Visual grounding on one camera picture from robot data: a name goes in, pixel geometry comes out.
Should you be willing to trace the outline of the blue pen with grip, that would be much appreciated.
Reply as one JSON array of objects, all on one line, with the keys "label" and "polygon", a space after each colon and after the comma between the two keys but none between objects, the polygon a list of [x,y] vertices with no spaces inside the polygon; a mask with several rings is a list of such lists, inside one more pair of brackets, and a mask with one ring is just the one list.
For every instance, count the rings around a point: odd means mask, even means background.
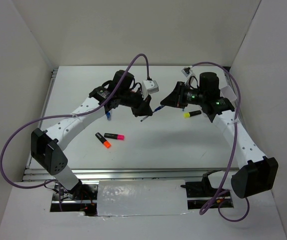
[{"label": "blue pen with grip", "polygon": [[157,111],[161,110],[162,108],[164,108],[164,105],[160,105],[158,106],[155,110],[152,111],[151,115],[147,115],[145,117],[143,117],[140,122],[143,122],[144,120],[146,120],[148,117],[151,117],[154,113],[156,113]]}]

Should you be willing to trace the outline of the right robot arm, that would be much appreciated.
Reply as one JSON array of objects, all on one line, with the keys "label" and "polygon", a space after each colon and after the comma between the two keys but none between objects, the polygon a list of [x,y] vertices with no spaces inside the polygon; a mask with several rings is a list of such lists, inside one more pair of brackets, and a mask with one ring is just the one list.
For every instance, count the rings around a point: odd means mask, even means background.
[{"label": "right robot arm", "polygon": [[267,157],[251,139],[239,119],[230,100],[220,90],[220,80],[214,72],[199,75],[199,86],[190,88],[178,81],[173,91],[164,98],[161,105],[183,109],[188,105],[198,105],[223,134],[231,146],[238,171],[230,170],[222,186],[232,190],[244,199],[272,189],[279,164],[274,157]]}]

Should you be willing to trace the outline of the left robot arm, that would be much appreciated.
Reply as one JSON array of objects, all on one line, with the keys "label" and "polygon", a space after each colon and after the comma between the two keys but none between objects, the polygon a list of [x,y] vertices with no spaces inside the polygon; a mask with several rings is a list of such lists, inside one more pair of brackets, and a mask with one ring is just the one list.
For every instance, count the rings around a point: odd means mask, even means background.
[{"label": "left robot arm", "polygon": [[91,123],[105,116],[118,106],[131,109],[135,117],[152,116],[151,94],[159,86],[148,77],[136,82],[131,73],[119,70],[108,80],[89,93],[85,101],[56,125],[46,130],[36,128],[31,133],[31,156],[64,188],[70,199],[82,195],[82,182],[68,166],[64,150],[69,143]]}]

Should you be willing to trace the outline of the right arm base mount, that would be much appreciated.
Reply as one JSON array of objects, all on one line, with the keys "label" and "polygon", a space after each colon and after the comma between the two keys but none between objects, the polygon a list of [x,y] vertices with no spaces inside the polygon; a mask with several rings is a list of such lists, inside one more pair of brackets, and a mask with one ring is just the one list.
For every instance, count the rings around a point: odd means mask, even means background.
[{"label": "right arm base mount", "polygon": [[212,173],[215,171],[204,173],[201,181],[190,181],[180,186],[185,189],[187,198],[192,198],[192,200],[187,201],[189,210],[200,209],[207,202],[206,198],[215,195],[217,188],[213,188],[209,180],[209,175]]}]

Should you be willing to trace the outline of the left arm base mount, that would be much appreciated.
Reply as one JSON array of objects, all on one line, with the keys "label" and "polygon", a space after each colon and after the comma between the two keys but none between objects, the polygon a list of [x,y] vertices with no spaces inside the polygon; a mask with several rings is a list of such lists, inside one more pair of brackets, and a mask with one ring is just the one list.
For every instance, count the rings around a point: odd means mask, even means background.
[{"label": "left arm base mount", "polygon": [[50,212],[80,212],[85,216],[97,216],[98,184],[83,184],[82,190],[77,196],[73,196],[58,184],[50,188],[52,198]]}]

